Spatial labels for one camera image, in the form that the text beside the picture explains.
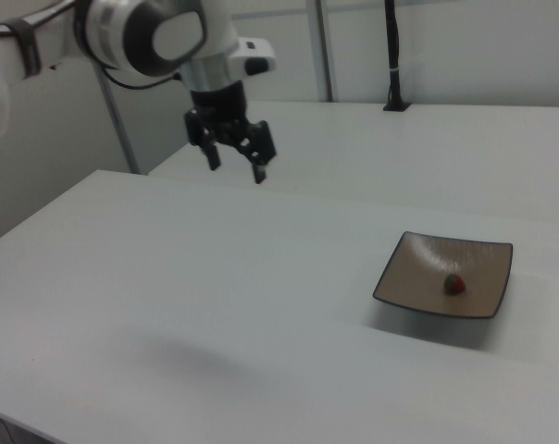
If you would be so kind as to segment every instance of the strawberry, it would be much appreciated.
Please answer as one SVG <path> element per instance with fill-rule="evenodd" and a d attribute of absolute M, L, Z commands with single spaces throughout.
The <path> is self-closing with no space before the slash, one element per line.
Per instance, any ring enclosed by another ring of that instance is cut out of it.
<path fill-rule="evenodd" d="M 452 273 L 444 280 L 444 289 L 448 294 L 459 294 L 466 290 L 466 285 L 460 276 Z"/>

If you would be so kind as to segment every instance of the black cable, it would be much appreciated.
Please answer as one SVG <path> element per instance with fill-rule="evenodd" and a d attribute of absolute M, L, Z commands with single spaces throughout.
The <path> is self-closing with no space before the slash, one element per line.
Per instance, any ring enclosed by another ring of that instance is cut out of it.
<path fill-rule="evenodd" d="M 12 444 L 17 444 L 17 441 L 14 440 L 14 437 L 12 436 L 12 434 L 10 433 L 10 429 L 8 428 L 8 424 L 6 424 L 6 421 L 4 421 L 2 418 L 0 418 L 0 424 L 2 426 L 4 426 L 4 429 L 6 431 L 6 434 L 8 435 L 8 438 L 10 439 L 10 442 Z"/>
<path fill-rule="evenodd" d="M 39 10 L 39 11 L 37 11 L 37 12 L 32 13 L 32 14 L 37 14 L 37 13 L 46 11 L 46 10 L 48 10 L 48 9 L 51 9 L 52 7 L 58 6 L 60 3 L 62 3 L 62 2 L 61 2 L 61 1 L 56 2 L 56 3 L 54 3 L 54 4 L 52 4 L 52 5 L 48 6 L 48 7 L 46 7 L 46 8 L 44 8 L 44 9 L 41 9 L 41 10 Z M 40 27 L 43 26 L 45 23 L 47 23 L 47 22 L 53 20 L 53 19 L 56 18 L 57 16 L 60 16 L 60 15 L 63 14 L 64 12 L 66 12 L 66 11 L 72 9 L 72 8 L 74 7 L 74 5 L 75 5 L 74 2 L 68 3 L 68 4 L 64 5 L 63 7 L 59 8 L 59 9 L 58 9 L 56 12 L 54 12 L 53 14 L 50 14 L 50 15 L 48 15 L 47 17 L 42 18 L 41 20 L 39 20 L 39 21 L 37 21 L 37 22 L 35 22 L 35 23 L 32 23 L 31 25 L 32 25 L 32 27 L 33 27 L 34 29 L 40 28 Z M 13 32 L 13 31 L 0 31 L 0 38 L 4 38 L 4 37 L 15 37 L 15 36 L 16 36 L 16 33 Z"/>
<path fill-rule="evenodd" d="M 160 86 L 160 85 L 164 85 L 165 83 L 168 83 L 170 81 L 173 80 L 178 80 L 181 81 L 181 76 L 179 73 L 175 73 L 170 77 L 167 77 L 165 79 L 159 80 L 155 83 L 149 83 L 147 85 L 139 85 L 139 86 L 134 86 L 134 85 L 128 85 L 126 83 L 122 83 L 119 80 L 115 79 L 109 72 L 108 69 L 105 67 L 102 67 L 103 70 L 103 74 L 105 74 L 105 77 L 107 77 L 110 81 L 112 81 L 113 83 L 115 83 L 117 86 L 121 87 L 121 88 L 125 88 L 126 90 L 133 90 L 133 91 L 142 91 L 142 90 L 149 90 L 151 88 L 155 88 L 156 86 Z"/>

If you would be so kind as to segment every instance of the square plate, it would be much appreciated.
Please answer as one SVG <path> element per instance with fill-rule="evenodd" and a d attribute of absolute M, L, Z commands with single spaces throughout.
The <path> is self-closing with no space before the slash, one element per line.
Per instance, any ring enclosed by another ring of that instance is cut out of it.
<path fill-rule="evenodd" d="M 382 272 L 374 298 L 433 315 L 487 319 L 502 303 L 510 277 L 511 243 L 439 238 L 405 232 Z M 450 273 L 466 284 L 461 294 L 444 290 Z"/>

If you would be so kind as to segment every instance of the white wall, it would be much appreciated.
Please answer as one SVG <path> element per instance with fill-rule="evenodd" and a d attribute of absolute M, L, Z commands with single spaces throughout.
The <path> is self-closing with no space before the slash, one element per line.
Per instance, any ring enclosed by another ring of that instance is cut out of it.
<path fill-rule="evenodd" d="M 0 0 L 0 20 L 51 0 Z M 0 236 L 96 169 L 127 171 L 90 63 L 47 70 L 12 90 L 0 140 Z"/>
<path fill-rule="evenodd" d="M 328 0 L 337 94 L 384 102 L 382 0 Z M 398 0 L 404 98 L 559 106 L 559 0 Z"/>

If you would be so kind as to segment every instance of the white table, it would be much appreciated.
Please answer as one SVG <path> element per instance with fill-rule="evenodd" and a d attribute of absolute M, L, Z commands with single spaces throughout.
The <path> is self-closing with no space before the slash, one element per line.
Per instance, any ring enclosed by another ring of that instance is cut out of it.
<path fill-rule="evenodd" d="M 278 149 L 264 190 L 559 223 L 559 108 L 412 105 L 400 114 L 252 102 L 249 118 L 269 122 Z M 211 172 L 188 145 L 150 176 L 257 187 L 244 157 L 220 154 Z"/>

